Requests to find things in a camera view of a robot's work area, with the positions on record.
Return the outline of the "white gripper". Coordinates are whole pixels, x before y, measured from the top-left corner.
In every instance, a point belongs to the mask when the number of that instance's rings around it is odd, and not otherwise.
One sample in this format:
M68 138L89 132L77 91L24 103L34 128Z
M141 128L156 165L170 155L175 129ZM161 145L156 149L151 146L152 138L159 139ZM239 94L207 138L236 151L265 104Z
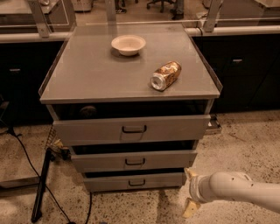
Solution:
M190 168L185 168L185 174L190 179L189 193L192 198L185 201L183 217L190 218L200 209L200 203L209 202L209 176L198 175Z

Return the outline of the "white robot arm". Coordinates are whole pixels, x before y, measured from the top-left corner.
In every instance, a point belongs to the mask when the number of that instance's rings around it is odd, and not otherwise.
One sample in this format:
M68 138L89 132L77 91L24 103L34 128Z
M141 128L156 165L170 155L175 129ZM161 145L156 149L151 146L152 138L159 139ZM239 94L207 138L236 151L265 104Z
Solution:
M192 217L202 204L215 200L248 202L280 213L280 185L255 182L240 171L220 171L198 175L185 168L190 198L186 199L184 218Z

